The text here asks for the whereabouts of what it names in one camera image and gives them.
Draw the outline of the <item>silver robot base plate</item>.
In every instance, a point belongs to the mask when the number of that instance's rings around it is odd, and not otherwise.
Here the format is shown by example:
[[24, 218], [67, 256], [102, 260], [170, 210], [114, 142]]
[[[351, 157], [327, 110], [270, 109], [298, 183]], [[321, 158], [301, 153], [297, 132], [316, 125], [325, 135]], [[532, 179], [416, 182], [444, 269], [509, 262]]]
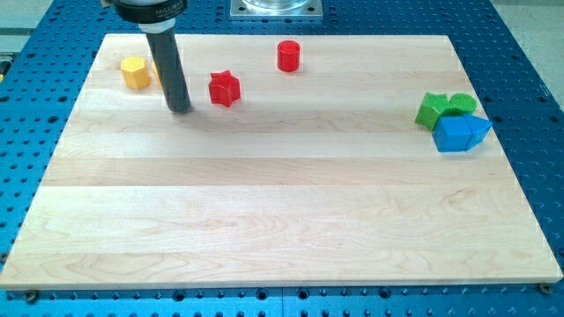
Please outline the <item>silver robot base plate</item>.
[[323, 18], [322, 0], [231, 0], [232, 20], [317, 20]]

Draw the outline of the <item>black robot arm end flange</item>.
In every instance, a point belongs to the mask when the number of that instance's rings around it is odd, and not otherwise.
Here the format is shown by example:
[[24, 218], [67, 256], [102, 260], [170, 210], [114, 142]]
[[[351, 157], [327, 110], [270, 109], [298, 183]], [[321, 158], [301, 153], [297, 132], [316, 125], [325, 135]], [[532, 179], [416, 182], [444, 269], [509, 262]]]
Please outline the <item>black robot arm end flange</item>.
[[144, 33], [156, 34], [175, 26], [175, 19], [188, 7], [187, 0], [100, 0], [112, 6], [125, 21], [137, 24]]

